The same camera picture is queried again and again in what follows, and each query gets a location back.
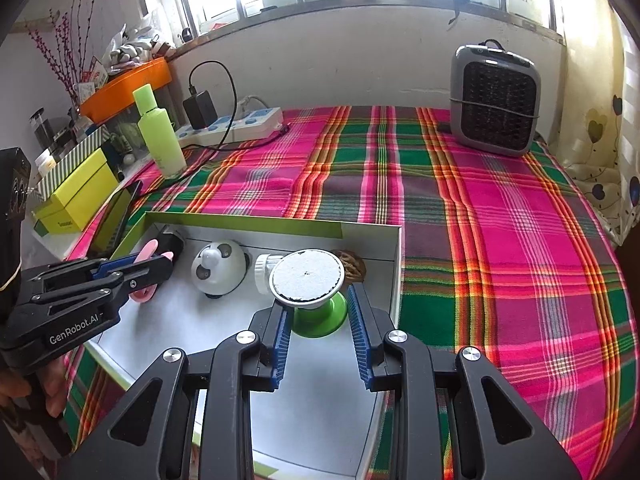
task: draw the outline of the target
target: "plaid blanket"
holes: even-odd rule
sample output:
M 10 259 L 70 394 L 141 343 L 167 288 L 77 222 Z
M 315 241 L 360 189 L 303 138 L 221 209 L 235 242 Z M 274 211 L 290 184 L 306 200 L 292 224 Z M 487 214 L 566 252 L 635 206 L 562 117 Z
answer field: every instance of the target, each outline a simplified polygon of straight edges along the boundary
M 616 260 L 542 143 L 523 158 L 478 152 L 436 130 L 447 119 L 428 108 L 290 111 L 288 134 L 220 153 L 140 200 L 130 224 L 155 209 L 403 225 L 400 328 L 438 348 L 481 349 L 592 479 L 638 408 L 638 339 Z M 188 163 L 206 156 L 194 150 Z M 140 178 L 162 182 L 153 166 Z M 68 363 L 65 417 L 79 444 L 122 391 L 82 349 Z M 390 421 L 388 410 L 371 479 L 388 472 Z

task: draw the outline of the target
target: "power strip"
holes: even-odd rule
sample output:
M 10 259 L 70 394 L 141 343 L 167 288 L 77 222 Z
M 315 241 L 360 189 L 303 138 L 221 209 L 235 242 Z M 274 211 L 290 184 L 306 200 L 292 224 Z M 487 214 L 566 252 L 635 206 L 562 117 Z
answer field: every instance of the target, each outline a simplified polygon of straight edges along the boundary
M 231 116 L 220 117 L 209 128 L 194 130 L 190 124 L 181 127 L 175 135 L 183 148 L 190 144 L 200 146 L 216 146 L 225 135 Z M 226 142 L 243 142 L 244 140 L 263 139 L 282 127 L 282 109 L 265 108 L 251 112 L 231 125 Z

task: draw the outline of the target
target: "green base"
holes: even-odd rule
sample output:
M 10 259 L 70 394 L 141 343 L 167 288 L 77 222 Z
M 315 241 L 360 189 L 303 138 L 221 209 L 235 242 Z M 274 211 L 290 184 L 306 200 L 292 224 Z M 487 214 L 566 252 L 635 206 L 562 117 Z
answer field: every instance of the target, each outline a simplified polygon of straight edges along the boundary
M 338 330 L 347 317 L 347 302 L 340 292 L 313 310 L 297 308 L 291 330 L 302 337 L 324 337 Z

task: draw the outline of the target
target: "human hand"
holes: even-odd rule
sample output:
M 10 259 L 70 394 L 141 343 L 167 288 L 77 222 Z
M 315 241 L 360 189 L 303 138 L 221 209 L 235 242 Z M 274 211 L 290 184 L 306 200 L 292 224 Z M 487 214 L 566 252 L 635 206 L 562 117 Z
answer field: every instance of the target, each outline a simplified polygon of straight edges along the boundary
M 46 396 L 47 412 L 57 418 L 66 405 L 65 364 L 60 357 L 37 373 Z M 11 398 L 26 397 L 31 393 L 29 383 L 16 372 L 0 370 L 0 406 L 6 406 Z

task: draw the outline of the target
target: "decorative branch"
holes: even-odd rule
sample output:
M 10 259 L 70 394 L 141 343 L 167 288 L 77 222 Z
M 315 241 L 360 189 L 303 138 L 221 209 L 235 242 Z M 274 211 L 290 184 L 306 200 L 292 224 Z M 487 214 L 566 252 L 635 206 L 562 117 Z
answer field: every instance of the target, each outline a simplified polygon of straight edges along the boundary
M 49 9 L 49 17 L 54 24 L 53 31 L 56 39 L 55 53 L 47 46 L 44 38 L 37 29 L 29 30 L 29 36 L 36 44 L 51 71 L 65 86 L 66 92 L 73 101 L 74 106 L 78 106 L 78 94 L 74 86 L 84 81 L 84 69 L 86 65 L 86 44 L 88 43 L 91 31 L 92 17 L 96 0 L 91 0 L 88 7 L 88 18 L 84 31 L 80 22 L 82 11 L 82 0 L 72 0 L 71 9 L 62 15 L 60 20 L 54 18 L 53 9 Z M 76 14 L 76 26 L 74 27 L 74 13 Z
M 68 34 L 69 34 L 69 42 L 70 45 L 69 47 L 73 50 L 74 47 L 74 42 L 73 42 L 73 38 L 71 37 L 71 31 L 73 30 L 74 27 L 74 6 L 76 5 L 76 0 L 72 0 L 71 1 L 71 12 L 69 13 L 69 30 L 68 30 Z M 72 67 L 73 67 L 73 74 L 74 74 L 74 78 L 76 77 L 76 67 L 75 67 L 75 63 L 73 62 L 73 56 L 71 57 L 71 63 L 72 63 Z
M 84 36 L 84 49 L 82 52 L 82 62 L 81 65 L 84 68 L 84 64 L 86 62 L 86 41 L 89 38 L 89 31 L 91 30 L 91 18 L 94 15 L 94 4 L 95 0 L 91 0 L 91 10 L 89 12 L 89 19 L 86 22 L 86 35 Z
M 79 66 L 79 72 L 80 72 L 80 79 L 78 80 L 79 83 L 82 82 L 82 78 L 84 76 L 84 66 L 82 65 L 82 37 L 81 37 L 81 33 L 80 33 L 80 9 L 82 7 L 82 0 L 78 0 L 78 12 L 76 13 L 76 21 L 78 22 L 78 62 L 80 63 Z

